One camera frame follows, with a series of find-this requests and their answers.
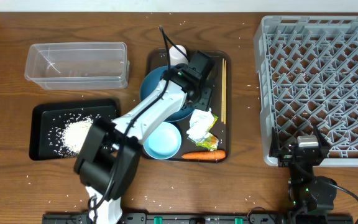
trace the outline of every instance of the chopsticks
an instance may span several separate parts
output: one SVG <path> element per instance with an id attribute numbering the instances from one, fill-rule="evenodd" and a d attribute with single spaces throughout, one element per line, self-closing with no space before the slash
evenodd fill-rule
<path id="1" fill-rule="evenodd" d="M 226 124 L 226 91 L 227 91 L 227 64 L 225 59 L 222 59 L 222 110 L 221 110 L 221 121 Z"/>

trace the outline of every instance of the light blue bowl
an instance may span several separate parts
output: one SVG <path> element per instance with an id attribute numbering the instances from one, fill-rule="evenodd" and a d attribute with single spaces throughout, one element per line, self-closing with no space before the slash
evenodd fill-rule
<path id="1" fill-rule="evenodd" d="M 175 125 L 163 122 L 146 139 L 143 146 L 146 153 L 154 159 L 168 159 L 180 148 L 181 135 Z"/>
<path id="2" fill-rule="evenodd" d="M 140 87 L 140 100 L 146 99 L 157 87 L 159 81 L 161 80 L 162 73 L 168 68 L 168 66 L 162 66 L 152 70 L 142 82 Z M 194 108 L 187 108 L 185 110 L 180 110 L 171 116 L 169 116 L 165 121 L 175 122 L 185 119 L 187 116 L 192 114 Z"/>

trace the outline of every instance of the orange carrot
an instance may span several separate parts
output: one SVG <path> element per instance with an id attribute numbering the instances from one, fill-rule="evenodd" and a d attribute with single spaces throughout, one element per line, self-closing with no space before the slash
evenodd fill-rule
<path id="1" fill-rule="evenodd" d="M 200 159 L 200 160 L 215 160 L 215 159 L 224 159 L 226 153 L 223 150 L 215 150 L 208 152 L 191 152 L 186 153 L 182 156 L 184 159 Z"/>

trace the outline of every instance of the table surface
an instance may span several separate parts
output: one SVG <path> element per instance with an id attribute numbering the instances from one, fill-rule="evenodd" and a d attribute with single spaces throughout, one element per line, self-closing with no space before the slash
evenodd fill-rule
<path id="1" fill-rule="evenodd" d="M 262 159 L 258 76 L 253 36 L 262 13 L 0 13 L 0 223 L 40 223 L 45 212 L 87 209 L 88 195 L 73 172 L 75 159 L 32 161 L 32 109 L 57 101 L 117 97 L 122 112 L 139 103 L 146 58 L 170 38 L 189 49 L 221 50 L 232 61 L 231 156 L 221 164 L 141 159 L 122 197 L 125 209 L 150 213 L 246 214 L 254 206 L 284 211 L 288 169 Z M 32 44 L 122 41 L 131 61 L 122 90 L 47 91 L 24 78 Z M 358 195 L 358 168 L 316 168 Z M 335 212 L 358 216 L 358 204 L 338 192 Z"/>

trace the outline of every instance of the plastic bin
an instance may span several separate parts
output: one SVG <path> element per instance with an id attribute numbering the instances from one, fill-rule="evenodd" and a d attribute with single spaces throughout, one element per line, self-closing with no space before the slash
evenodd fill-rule
<path id="1" fill-rule="evenodd" d="M 321 166 L 358 166 L 358 16 L 266 16 L 254 36 L 264 160 L 317 125 L 332 148 Z"/>
<path id="2" fill-rule="evenodd" d="M 122 42 L 34 44 L 24 76 L 46 90 L 98 90 L 125 88 L 128 71 Z"/>

